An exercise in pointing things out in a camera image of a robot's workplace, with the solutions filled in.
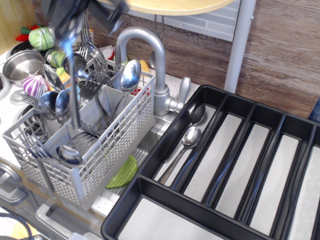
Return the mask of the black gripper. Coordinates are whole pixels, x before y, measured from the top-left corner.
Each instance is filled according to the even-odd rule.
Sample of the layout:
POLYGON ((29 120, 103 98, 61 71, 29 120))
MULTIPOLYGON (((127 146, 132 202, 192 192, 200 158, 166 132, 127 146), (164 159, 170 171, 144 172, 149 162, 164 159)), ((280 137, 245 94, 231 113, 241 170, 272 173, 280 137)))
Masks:
POLYGON ((88 10, 112 35, 120 27, 121 15, 129 11, 124 0, 112 0, 113 11, 97 0, 48 0, 47 21, 54 27, 55 43, 66 55, 73 52, 73 44, 83 28, 82 14, 88 10))

